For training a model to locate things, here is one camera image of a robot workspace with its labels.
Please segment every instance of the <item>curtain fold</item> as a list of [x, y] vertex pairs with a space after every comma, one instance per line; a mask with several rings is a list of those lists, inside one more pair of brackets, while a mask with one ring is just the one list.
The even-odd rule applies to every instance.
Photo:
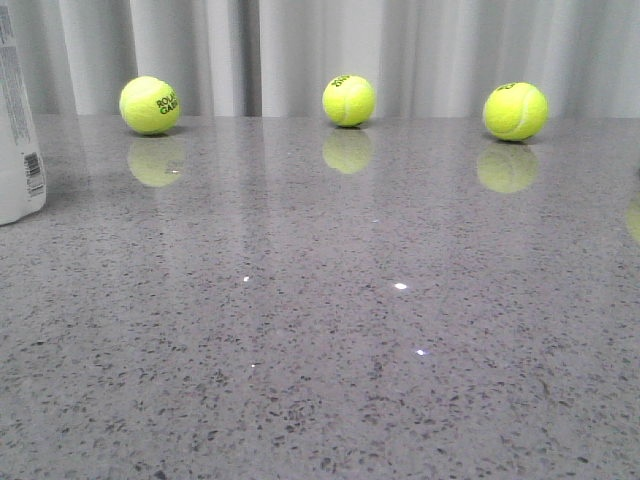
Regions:
[[34, 112], [117, 113], [154, 75], [204, 116], [318, 116], [336, 75], [375, 116], [467, 117], [529, 81], [556, 117], [640, 117], [640, 0], [9, 0]]

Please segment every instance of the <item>barcode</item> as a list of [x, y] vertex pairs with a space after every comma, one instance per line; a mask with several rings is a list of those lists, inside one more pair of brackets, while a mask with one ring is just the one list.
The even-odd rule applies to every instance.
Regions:
[[44, 174], [37, 153], [30, 153], [24, 157], [24, 168], [27, 174], [27, 191], [35, 197], [44, 193]]

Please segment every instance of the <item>gray curtain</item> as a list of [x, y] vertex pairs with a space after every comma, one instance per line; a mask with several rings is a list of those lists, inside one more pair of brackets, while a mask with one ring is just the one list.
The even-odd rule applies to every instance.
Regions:
[[35, 112], [117, 113], [154, 75], [188, 115], [322, 115], [367, 77], [375, 116], [481, 114], [528, 81], [556, 117], [640, 116], [640, 0], [9, 0]]

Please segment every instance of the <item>gray countertop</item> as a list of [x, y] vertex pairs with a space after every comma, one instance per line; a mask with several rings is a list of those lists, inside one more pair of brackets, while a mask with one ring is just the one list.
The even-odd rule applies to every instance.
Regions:
[[640, 478], [640, 120], [36, 118], [0, 478]]

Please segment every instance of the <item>glossy surface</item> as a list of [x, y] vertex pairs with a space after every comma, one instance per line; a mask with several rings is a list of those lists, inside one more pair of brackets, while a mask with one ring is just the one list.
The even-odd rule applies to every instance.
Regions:
[[37, 125], [3, 480], [640, 476], [640, 121]]

